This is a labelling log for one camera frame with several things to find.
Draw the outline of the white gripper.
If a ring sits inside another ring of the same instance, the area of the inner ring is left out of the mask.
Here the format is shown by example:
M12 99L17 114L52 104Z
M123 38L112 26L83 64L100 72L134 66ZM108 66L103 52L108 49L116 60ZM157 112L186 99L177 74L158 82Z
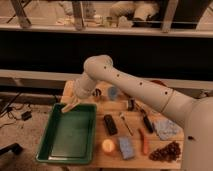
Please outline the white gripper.
M97 81L82 73L73 84L73 93L80 99L86 99L92 95Z

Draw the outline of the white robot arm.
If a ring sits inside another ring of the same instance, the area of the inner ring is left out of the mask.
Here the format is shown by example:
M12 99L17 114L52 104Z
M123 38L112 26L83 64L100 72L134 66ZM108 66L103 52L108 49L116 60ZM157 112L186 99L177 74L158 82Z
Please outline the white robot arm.
M115 85L175 122L184 130L181 169L213 171L213 97L195 99L174 89L121 72L108 55L89 57L73 93L88 98L99 81Z

